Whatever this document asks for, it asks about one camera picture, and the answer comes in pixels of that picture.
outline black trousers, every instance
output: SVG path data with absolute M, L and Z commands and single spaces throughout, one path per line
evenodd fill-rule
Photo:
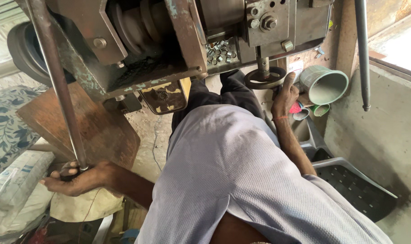
M 245 86 L 245 75 L 240 69 L 220 74 L 221 94 L 208 91 L 205 80 L 194 80 L 186 109 L 175 112 L 172 117 L 172 133 L 186 115 L 195 108 L 212 104 L 231 104 L 251 112 L 254 116 L 264 119 L 260 104 L 254 92 Z

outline red thread bracelet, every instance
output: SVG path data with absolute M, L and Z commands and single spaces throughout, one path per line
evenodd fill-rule
M 272 121 L 275 121 L 275 120 L 278 120 L 278 119 L 284 119 L 284 118 L 288 118 L 288 116 L 281 116 L 281 117 L 273 118 Z

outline light blue shirt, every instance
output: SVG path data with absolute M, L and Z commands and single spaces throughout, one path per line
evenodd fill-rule
M 136 243 L 209 243 L 226 211 L 271 243 L 391 243 L 327 182 L 300 176 L 277 145 L 243 108 L 192 110 L 169 141 Z

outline man's arm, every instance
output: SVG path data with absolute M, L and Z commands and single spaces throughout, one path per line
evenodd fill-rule
M 60 172 L 53 171 L 50 177 L 40 181 L 49 191 L 67 196 L 79 196 L 98 187 L 118 192 L 131 198 L 146 209 L 152 202 L 154 183 L 112 162 L 101 161 L 94 168 L 78 175 L 72 181 L 62 181 L 62 176 L 77 174 L 77 162 L 67 163 Z
M 301 175 L 317 175 L 310 160 L 299 145 L 290 123 L 288 112 L 299 97 L 299 90 L 293 86 L 295 73 L 291 72 L 285 77 L 284 85 L 277 94 L 272 105 L 273 122 L 276 126 L 278 141 L 281 150 L 297 166 Z

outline pile of metal rings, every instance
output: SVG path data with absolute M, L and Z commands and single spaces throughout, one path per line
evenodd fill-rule
M 229 40 L 223 40 L 219 42 L 212 42 L 207 44 L 207 62 L 212 65 L 218 64 L 225 59 L 226 63 L 231 63 L 231 59 L 237 57 L 235 51 L 228 50 L 230 49 Z

